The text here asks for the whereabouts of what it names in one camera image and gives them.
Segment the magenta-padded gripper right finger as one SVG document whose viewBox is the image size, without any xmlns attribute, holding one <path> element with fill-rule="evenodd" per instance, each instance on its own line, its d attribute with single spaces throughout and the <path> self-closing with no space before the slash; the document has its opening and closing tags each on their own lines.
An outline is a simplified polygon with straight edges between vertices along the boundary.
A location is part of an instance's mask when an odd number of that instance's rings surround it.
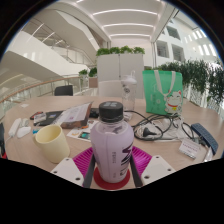
<svg viewBox="0 0 224 224">
<path fill-rule="evenodd" d="M 130 165 L 136 187 L 143 187 L 175 172 L 160 155 L 151 156 L 137 147 L 132 148 Z"/>
</svg>

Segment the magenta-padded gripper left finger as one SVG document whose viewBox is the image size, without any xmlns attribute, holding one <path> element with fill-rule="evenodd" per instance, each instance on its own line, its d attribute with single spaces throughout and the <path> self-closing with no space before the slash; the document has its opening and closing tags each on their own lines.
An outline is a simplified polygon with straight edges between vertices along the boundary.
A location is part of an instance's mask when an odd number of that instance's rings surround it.
<svg viewBox="0 0 224 224">
<path fill-rule="evenodd" d="M 74 158 L 63 159 L 51 173 L 84 188 L 89 188 L 95 167 L 92 148 L 88 148 Z"/>
</svg>

